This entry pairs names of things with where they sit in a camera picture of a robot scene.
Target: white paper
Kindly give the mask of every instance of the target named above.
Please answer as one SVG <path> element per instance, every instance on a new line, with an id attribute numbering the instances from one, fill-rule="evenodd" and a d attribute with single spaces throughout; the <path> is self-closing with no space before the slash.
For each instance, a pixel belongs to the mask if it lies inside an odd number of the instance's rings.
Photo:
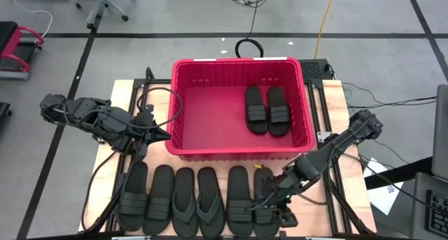
<path id="1" fill-rule="evenodd" d="M 378 163 L 374 158 L 371 158 L 367 165 L 378 174 L 387 170 L 385 166 Z M 370 169 L 368 169 L 367 167 L 364 169 L 364 178 L 373 174 L 374 173 L 372 173 L 372 171 L 370 171 Z M 395 185 L 401 188 L 403 182 L 395 183 Z M 369 196 L 370 203 L 387 216 L 391 211 L 392 205 L 397 199 L 399 192 L 400 191 L 397 188 L 389 185 L 382 188 L 368 190 L 367 194 Z"/>

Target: flip-flop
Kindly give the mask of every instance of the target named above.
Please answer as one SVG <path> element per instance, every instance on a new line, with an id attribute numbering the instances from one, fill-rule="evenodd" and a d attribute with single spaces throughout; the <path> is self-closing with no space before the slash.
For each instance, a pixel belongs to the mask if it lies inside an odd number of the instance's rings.
<path id="1" fill-rule="evenodd" d="M 227 226 L 239 238 L 250 237 L 253 231 L 252 212 L 246 208 L 252 203 L 247 170 L 235 166 L 229 171 L 227 182 Z"/>
<path id="2" fill-rule="evenodd" d="M 260 89 L 250 86 L 246 89 L 246 125 L 252 132 L 267 132 L 266 107 L 263 105 Z"/>
<path id="3" fill-rule="evenodd" d="M 118 223 L 125 231 L 137 231 L 143 223 L 148 202 L 147 176 L 148 166 L 145 162 L 135 162 L 127 174 L 117 209 Z"/>
<path id="4" fill-rule="evenodd" d="M 255 170 L 253 175 L 253 189 L 261 190 L 261 187 L 266 180 L 270 178 L 274 178 L 271 169 L 262 168 Z M 254 192 L 253 199 L 256 201 L 259 197 L 257 192 Z M 255 235 L 262 240 L 273 239 L 277 232 L 279 231 L 280 224 L 279 218 L 275 216 L 276 208 L 268 207 L 268 208 L 260 208 L 256 209 L 254 214 L 254 222 L 253 222 L 253 230 Z"/>
<path id="5" fill-rule="evenodd" d="M 199 227 L 205 239 L 216 239 L 224 230 L 225 211 L 215 170 L 211 167 L 200 169 L 197 182 L 199 196 L 196 214 L 199 216 Z"/>
<path id="6" fill-rule="evenodd" d="M 267 107 L 269 109 L 269 131 L 274 136 L 283 136 L 291 128 L 291 111 L 283 90 L 274 86 L 267 91 Z"/>
<path id="7" fill-rule="evenodd" d="M 176 172 L 172 200 L 173 228 L 182 239 L 192 239 L 199 227 L 196 215 L 195 172 L 187 167 Z"/>
<path id="8" fill-rule="evenodd" d="M 167 165 L 158 166 L 154 171 L 148 207 L 142 225 L 143 233 L 146 235 L 156 236 L 167 228 L 172 216 L 173 186 L 173 169 Z"/>

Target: black flip-flop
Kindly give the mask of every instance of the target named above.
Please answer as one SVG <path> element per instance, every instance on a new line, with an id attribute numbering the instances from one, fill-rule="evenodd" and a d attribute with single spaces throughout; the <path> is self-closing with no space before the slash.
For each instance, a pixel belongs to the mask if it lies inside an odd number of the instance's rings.
<path id="1" fill-rule="evenodd" d="M 172 217 L 173 187 L 173 169 L 167 165 L 158 166 L 154 171 L 148 207 L 142 225 L 143 233 L 146 235 L 156 236 L 167 228 Z"/>
<path id="2" fill-rule="evenodd" d="M 266 107 L 257 86 L 246 89 L 246 124 L 249 130 L 258 134 L 264 134 L 268 129 Z"/>
<path id="3" fill-rule="evenodd" d="M 235 166 L 229 171 L 227 182 L 227 226 L 239 238 L 250 237 L 253 231 L 252 212 L 246 208 L 252 203 L 247 170 Z"/>
<path id="4" fill-rule="evenodd" d="M 225 211 L 215 170 L 211 167 L 200 169 L 197 173 L 199 196 L 196 214 L 199 227 L 205 239 L 216 239 L 224 230 Z"/>
<path id="5" fill-rule="evenodd" d="M 253 175 L 253 189 L 261 190 L 261 187 L 266 183 L 268 178 L 274 178 L 271 169 L 262 168 L 255 170 Z M 253 199 L 259 199 L 259 194 L 257 194 L 257 192 L 253 194 Z M 262 207 L 253 211 L 253 230 L 259 239 L 273 239 L 279 231 L 279 218 L 274 214 L 275 209 L 276 208 L 272 207 Z"/>
<path id="6" fill-rule="evenodd" d="M 135 162 L 127 174 L 117 209 L 118 223 L 125 231 L 137 231 L 143 223 L 148 203 L 147 176 L 148 166 L 145 162 Z"/>
<path id="7" fill-rule="evenodd" d="M 267 107 L 269 110 L 269 131 L 274 136 L 283 136 L 291 128 L 291 111 L 283 90 L 274 86 L 267 91 Z"/>
<path id="8" fill-rule="evenodd" d="M 187 167 L 176 172 L 173 193 L 173 227 L 182 239 L 192 239 L 199 227 L 196 215 L 195 172 Z"/>

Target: slipper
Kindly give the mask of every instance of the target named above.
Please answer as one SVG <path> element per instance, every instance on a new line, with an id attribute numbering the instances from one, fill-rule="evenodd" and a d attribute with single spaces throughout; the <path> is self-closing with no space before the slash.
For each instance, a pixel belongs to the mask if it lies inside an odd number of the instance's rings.
<path id="1" fill-rule="evenodd" d="M 283 90 L 271 87 L 267 91 L 267 107 L 269 109 L 269 131 L 274 136 L 283 136 L 291 128 L 291 112 Z"/>
<path id="2" fill-rule="evenodd" d="M 246 89 L 246 125 L 249 130 L 258 134 L 264 134 L 268 129 L 266 107 L 257 86 Z"/>
<path id="3" fill-rule="evenodd" d="M 148 195 L 146 194 L 146 177 L 148 166 L 145 162 L 135 162 L 130 169 L 118 203 L 118 223 L 128 232 L 140 229 Z"/>
<path id="4" fill-rule="evenodd" d="M 173 186 L 173 169 L 167 165 L 158 166 L 154 171 L 148 207 L 142 225 L 145 235 L 156 236 L 168 227 L 172 216 Z"/>
<path id="5" fill-rule="evenodd" d="M 199 196 L 196 214 L 199 216 L 199 227 L 205 239 L 218 238 L 224 230 L 225 211 L 221 191 L 215 170 L 211 167 L 200 169 L 197 173 Z"/>
<path id="6" fill-rule="evenodd" d="M 195 172 L 187 167 L 176 172 L 172 209 L 173 228 L 182 239 L 192 239 L 199 227 L 196 215 Z"/>
<path id="7" fill-rule="evenodd" d="M 252 234 L 252 212 L 246 210 L 251 204 L 247 170 L 241 166 L 231 168 L 227 182 L 227 226 L 239 238 Z"/>
<path id="8" fill-rule="evenodd" d="M 261 187 L 266 183 L 267 179 L 273 179 L 271 169 L 262 168 L 255 170 L 253 175 L 253 189 L 261 190 Z M 258 200 L 259 194 L 255 192 L 253 199 Z M 276 207 L 260 208 L 256 209 L 254 214 L 253 230 L 255 235 L 262 240 L 273 239 L 279 231 L 280 224 L 279 218 L 275 216 Z"/>

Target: yellow cable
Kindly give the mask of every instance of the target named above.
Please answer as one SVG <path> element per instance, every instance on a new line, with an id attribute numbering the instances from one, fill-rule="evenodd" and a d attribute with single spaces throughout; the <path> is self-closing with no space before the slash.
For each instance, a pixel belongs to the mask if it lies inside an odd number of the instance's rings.
<path id="1" fill-rule="evenodd" d="M 327 10 L 325 11 L 325 15 L 323 16 L 323 19 L 322 19 L 321 28 L 319 29 L 319 35 L 317 36 L 316 52 L 314 53 L 314 59 L 317 58 L 317 52 L 319 51 L 319 43 L 321 42 L 322 28 L 323 28 L 323 25 L 325 24 L 325 20 L 327 20 L 327 15 L 328 15 L 328 12 L 330 11 L 332 2 L 333 2 L 333 0 L 330 0 L 328 2 Z"/>

